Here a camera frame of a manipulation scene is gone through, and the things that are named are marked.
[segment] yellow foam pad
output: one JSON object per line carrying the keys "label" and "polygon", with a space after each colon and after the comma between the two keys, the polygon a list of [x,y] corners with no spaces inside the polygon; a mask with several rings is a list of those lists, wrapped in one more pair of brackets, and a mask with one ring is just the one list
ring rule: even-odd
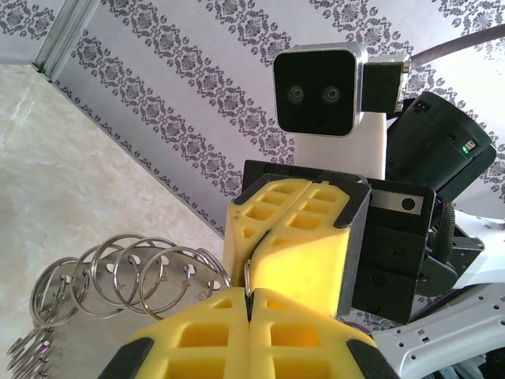
{"label": "yellow foam pad", "polygon": [[334,223],[349,199],[337,186],[311,184],[255,248],[252,289],[271,289],[334,317],[350,236],[350,227]]}
{"label": "yellow foam pad", "polygon": [[244,265],[254,247],[311,183],[295,178],[267,182],[244,204],[228,207],[223,266],[233,286],[244,285]]}
{"label": "yellow foam pad", "polygon": [[248,372],[243,288],[211,298],[135,334],[154,340],[136,379],[237,379]]}
{"label": "yellow foam pad", "polygon": [[361,379],[346,343],[373,340],[267,289],[254,291],[249,379]]}
{"label": "yellow foam pad", "polygon": [[[364,378],[347,346],[357,340],[376,348],[363,332],[271,290],[255,290],[252,300],[250,322],[244,288],[232,288],[139,331],[131,343],[148,337],[154,344],[128,379]],[[139,358],[132,354],[122,359]]]}

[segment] patterned wall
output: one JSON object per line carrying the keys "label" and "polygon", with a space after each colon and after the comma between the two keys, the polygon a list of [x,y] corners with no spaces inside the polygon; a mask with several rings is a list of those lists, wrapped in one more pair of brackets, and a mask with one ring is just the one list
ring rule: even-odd
{"label": "patterned wall", "polygon": [[0,0],[0,64],[34,61],[64,0]]}
{"label": "patterned wall", "polygon": [[[359,41],[371,56],[415,54],[502,24],[504,8],[503,0],[102,0],[55,83],[223,233],[244,159],[293,162],[293,138],[275,121],[271,64],[280,51]],[[56,9],[0,0],[0,41],[40,41]],[[405,94],[433,91],[491,136],[497,160],[455,203],[495,218],[505,215],[497,92],[505,88],[504,44],[493,41],[416,69]],[[419,298],[416,307],[429,301]],[[391,327],[367,313],[354,316],[370,328]]]}

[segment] floor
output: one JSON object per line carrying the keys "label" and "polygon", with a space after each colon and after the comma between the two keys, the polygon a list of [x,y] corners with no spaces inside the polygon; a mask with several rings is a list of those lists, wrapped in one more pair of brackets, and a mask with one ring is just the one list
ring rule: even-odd
{"label": "floor", "polygon": [[56,259],[126,231],[221,257],[221,238],[31,67],[0,66],[0,123],[0,377]]}

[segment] cable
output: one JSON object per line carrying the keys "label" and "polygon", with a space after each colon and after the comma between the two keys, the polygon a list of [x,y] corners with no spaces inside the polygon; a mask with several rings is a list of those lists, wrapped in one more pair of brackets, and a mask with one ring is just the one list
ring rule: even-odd
{"label": "cable", "polygon": [[419,54],[414,55],[412,57],[410,67],[411,69],[415,69],[416,67],[425,65],[426,63],[434,61],[438,58],[442,58],[446,55],[466,49],[467,47],[476,46],[480,43],[486,43],[503,37],[505,37],[505,24],[453,39],[452,41],[442,43],[438,46],[432,47],[431,49],[427,49]]}

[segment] robot camera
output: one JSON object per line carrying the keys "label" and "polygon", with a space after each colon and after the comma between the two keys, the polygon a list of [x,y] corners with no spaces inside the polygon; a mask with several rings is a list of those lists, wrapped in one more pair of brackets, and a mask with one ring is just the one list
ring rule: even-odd
{"label": "robot camera", "polygon": [[281,129],[345,137],[359,123],[363,67],[360,43],[294,47],[274,61],[275,102]]}

